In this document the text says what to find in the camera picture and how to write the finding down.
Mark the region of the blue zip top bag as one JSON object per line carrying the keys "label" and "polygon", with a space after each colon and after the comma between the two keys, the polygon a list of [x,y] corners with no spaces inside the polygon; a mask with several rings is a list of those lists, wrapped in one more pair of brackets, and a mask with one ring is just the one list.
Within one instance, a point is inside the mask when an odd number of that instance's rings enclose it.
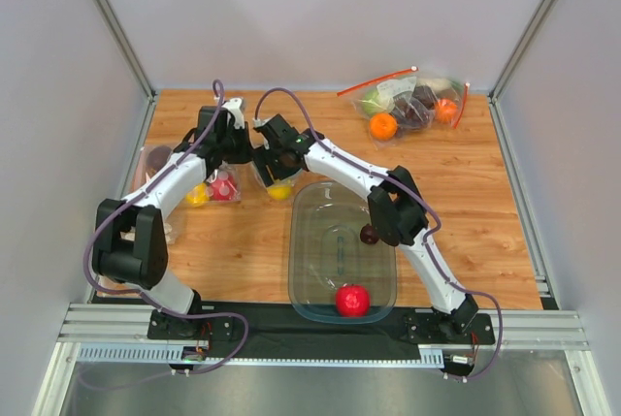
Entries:
{"label": "blue zip top bag", "polygon": [[297,180],[298,180],[300,174],[295,174],[293,176],[289,176],[289,177],[286,177],[284,179],[273,179],[271,183],[265,183],[263,178],[262,178],[262,176],[259,174],[259,170],[256,168],[256,166],[254,164],[251,164],[250,168],[251,168],[252,174],[254,175],[254,178],[255,178],[257,184],[262,189],[264,189],[266,193],[267,193],[267,188],[270,187],[270,186],[273,186],[273,185],[290,185],[290,186],[293,187],[293,191],[292,191],[291,197],[293,196],[294,188],[296,186],[296,183],[297,183]]}

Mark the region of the yellow fake lemon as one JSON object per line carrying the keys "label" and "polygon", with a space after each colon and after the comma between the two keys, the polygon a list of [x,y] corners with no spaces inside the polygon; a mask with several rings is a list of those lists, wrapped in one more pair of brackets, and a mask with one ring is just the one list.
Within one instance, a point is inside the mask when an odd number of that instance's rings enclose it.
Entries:
{"label": "yellow fake lemon", "polygon": [[267,193],[275,201],[285,201],[291,197],[293,187],[290,185],[273,185],[267,188]]}

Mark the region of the dark purple fake plum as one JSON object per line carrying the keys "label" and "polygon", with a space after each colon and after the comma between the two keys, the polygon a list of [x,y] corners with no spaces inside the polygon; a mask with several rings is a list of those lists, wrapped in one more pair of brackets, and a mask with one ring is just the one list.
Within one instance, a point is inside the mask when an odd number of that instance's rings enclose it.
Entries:
{"label": "dark purple fake plum", "polygon": [[359,237],[360,241],[367,245],[374,245],[379,242],[379,235],[370,224],[366,224],[361,228]]}

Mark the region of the red fake apple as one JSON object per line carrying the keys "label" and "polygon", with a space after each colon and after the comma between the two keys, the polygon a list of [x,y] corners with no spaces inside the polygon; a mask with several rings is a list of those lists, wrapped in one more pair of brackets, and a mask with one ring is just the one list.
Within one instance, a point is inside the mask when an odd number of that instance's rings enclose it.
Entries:
{"label": "red fake apple", "polygon": [[370,294],[364,286],[344,285],[336,292],[335,304],[340,316],[362,317],[370,309]]}

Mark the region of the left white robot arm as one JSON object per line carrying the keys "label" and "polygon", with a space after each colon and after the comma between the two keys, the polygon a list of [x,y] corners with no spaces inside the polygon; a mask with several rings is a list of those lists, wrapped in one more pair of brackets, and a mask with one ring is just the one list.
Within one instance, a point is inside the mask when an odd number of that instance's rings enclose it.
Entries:
{"label": "left white robot arm", "polygon": [[86,249],[84,271],[126,284],[157,308],[186,318],[198,294],[168,268],[165,222],[195,187],[230,164],[251,158],[244,100],[203,107],[197,126],[174,148],[155,176],[121,200],[103,201]]}

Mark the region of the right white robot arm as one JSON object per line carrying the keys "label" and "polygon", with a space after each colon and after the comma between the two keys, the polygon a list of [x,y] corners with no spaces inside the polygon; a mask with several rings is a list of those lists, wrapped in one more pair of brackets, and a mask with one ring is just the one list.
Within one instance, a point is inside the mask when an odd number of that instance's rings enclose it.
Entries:
{"label": "right white robot arm", "polygon": [[327,176],[367,201],[370,222],[379,238],[399,248],[425,286],[432,309],[457,334],[463,334],[478,313],[474,294],[457,280],[434,240],[428,218],[438,216],[423,201],[409,171],[393,170],[345,152],[309,128],[303,132],[279,114],[255,118],[270,159],[287,170]]}

